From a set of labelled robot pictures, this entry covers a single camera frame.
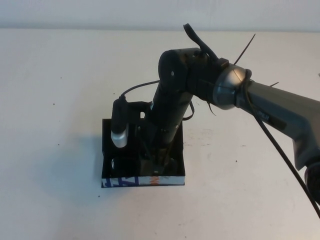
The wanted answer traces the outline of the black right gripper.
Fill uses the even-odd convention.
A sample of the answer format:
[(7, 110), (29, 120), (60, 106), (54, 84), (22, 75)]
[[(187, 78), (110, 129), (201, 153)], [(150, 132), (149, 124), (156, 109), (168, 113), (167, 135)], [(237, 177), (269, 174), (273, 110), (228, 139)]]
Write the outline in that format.
[(168, 176), (170, 173), (169, 151), (184, 117), (186, 107), (145, 107), (144, 118), (139, 122), (139, 139), (141, 176)]

